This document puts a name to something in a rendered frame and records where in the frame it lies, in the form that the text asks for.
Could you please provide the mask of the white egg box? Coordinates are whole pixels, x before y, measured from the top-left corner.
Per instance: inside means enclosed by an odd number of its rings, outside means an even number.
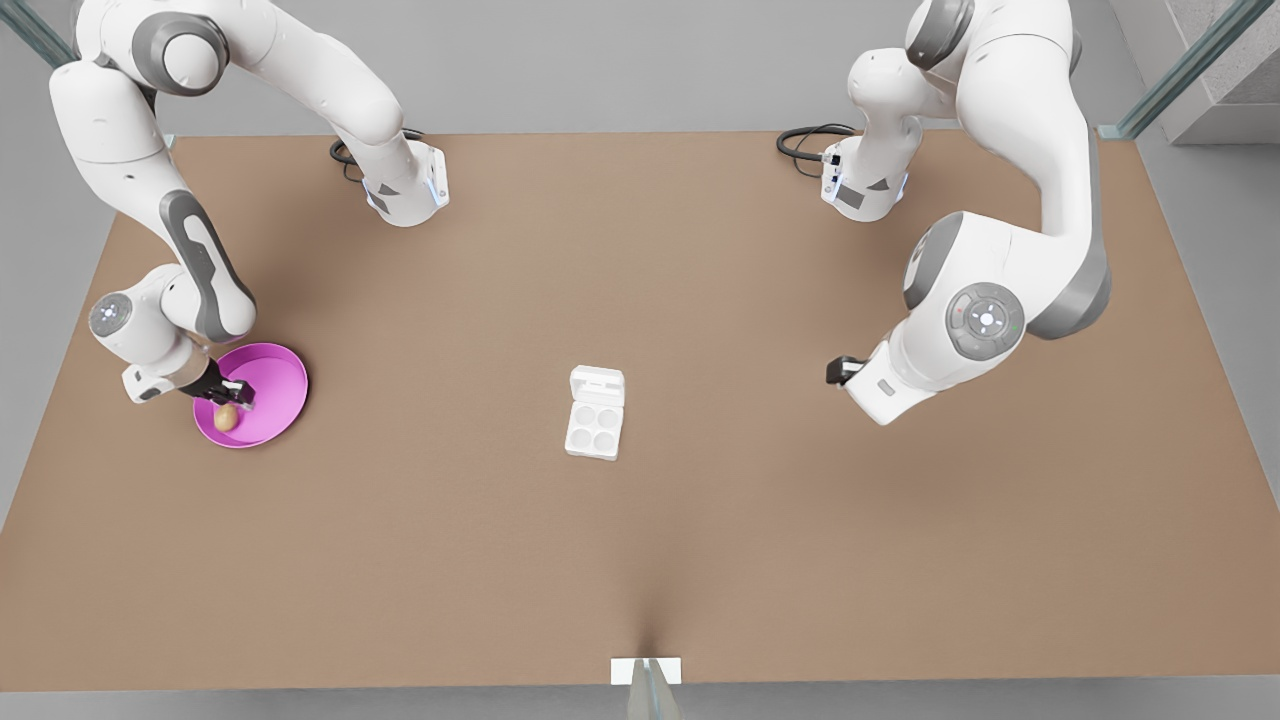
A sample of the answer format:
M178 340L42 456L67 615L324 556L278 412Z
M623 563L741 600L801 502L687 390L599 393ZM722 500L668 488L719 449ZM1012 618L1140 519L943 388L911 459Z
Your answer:
M570 388L573 402L564 451L572 456L616 461L625 421L625 374L579 365L570 374Z

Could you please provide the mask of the magenta round plate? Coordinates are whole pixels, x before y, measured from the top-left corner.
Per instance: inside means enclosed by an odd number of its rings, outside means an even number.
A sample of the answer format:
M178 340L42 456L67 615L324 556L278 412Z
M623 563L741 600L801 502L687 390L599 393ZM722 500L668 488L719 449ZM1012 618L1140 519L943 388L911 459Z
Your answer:
M301 414L307 393L308 375L300 356L275 343L251 343L218 359L223 375L246 380L255 391L253 409L239 410L236 427L228 432L215 427L218 406L196 398L195 424L207 439L227 448L248 448L262 445L287 430Z

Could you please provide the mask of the silver frame post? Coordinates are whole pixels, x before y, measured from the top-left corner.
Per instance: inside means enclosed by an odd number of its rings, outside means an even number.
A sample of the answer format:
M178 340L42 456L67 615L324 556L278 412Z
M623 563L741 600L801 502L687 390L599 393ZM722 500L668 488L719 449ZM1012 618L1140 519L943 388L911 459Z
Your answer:
M70 46L26 4L26 0L0 0L0 20L51 68L76 60Z
M685 720L671 687L682 683L682 659L611 659L611 684L627 685L626 720Z
M1147 88L1189 72L1188 53L1235 0L1107 0ZM1152 124L1172 145L1280 146L1280 0L1261 12Z

